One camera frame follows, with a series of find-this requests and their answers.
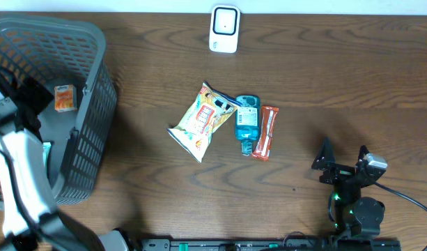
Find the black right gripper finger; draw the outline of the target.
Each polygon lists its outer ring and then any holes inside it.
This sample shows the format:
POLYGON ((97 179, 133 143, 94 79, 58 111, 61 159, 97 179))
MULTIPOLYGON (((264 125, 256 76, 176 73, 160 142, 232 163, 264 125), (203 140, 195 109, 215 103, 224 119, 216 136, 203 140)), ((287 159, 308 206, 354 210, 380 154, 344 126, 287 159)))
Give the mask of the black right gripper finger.
POLYGON ((369 154, 369 150, 368 150, 367 146, 366 145, 360 146, 359 155, 358 155, 358 161, 357 161, 356 165, 357 166, 366 165, 367 159, 365 157, 368 154, 369 154))
POLYGON ((335 163, 334 152, 328 137, 325 138, 311 168, 314 170, 327 170, 335 163))

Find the red snack bar wrapper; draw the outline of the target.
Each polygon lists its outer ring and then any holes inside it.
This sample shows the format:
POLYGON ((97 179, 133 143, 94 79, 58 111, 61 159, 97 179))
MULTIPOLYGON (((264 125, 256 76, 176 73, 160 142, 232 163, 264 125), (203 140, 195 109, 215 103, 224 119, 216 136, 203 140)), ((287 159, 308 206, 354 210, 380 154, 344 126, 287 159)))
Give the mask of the red snack bar wrapper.
POLYGON ((274 122, 278 111, 278 107, 262 106, 261 133, 256 148, 251 154, 253 158, 268 161, 272 145, 274 122))

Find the teal mouthwash bottle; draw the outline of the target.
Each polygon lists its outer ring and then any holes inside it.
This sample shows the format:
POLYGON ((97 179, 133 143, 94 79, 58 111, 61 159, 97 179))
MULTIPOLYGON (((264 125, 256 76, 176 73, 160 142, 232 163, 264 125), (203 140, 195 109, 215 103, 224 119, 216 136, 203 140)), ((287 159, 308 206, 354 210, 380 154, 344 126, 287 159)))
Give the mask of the teal mouthwash bottle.
POLYGON ((254 142, 260 133, 260 107, 258 96, 241 95, 236 100, 241 103, 235 115, 235 137, 241 143, 241 153, 245 156, 253 152, 254 142))

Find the orange wiper sheet bag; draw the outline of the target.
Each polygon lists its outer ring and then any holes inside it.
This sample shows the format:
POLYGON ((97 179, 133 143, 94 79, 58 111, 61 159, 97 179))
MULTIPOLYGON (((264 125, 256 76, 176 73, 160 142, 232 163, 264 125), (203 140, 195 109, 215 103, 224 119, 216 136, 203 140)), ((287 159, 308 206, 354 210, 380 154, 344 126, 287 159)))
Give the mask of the orange wiper sheet bag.
POLYGON ((213 89, 204 82, 193 104, 178 125, 168 128, 169 135, 197 162, 209 147, 212 135, 242 106, 235 98, 213 89))

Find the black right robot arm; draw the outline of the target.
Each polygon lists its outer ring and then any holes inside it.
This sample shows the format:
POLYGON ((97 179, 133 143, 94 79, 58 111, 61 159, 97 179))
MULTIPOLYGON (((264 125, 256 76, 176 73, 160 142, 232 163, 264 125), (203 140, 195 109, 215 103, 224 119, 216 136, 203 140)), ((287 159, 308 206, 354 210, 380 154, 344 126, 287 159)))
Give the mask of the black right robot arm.
POLYGON ((361 146, 356 164, 336 162, 329 139, 325 139, 311 168, 323 174, 319 181, 333 186, 328 214, 336 224, 333 242, 371 239, 380 234, 385 205, 372 197, 363 197, 362 188, 373 185, 387 170, 387 161, 366 146, 361 146))

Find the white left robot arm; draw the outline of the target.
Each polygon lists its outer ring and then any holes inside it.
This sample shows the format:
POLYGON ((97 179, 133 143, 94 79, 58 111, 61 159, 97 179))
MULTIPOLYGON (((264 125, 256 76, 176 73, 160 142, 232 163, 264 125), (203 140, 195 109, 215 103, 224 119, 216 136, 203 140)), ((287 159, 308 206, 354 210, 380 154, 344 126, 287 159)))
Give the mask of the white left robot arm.
POLYGON ((20 81, 0 67, 0 250, 35 250, 41 242, 53 250, 132 250, 120 229, 98 236, 60 211, 46 174, 38 119, 53 99, 33 78, 20 81))

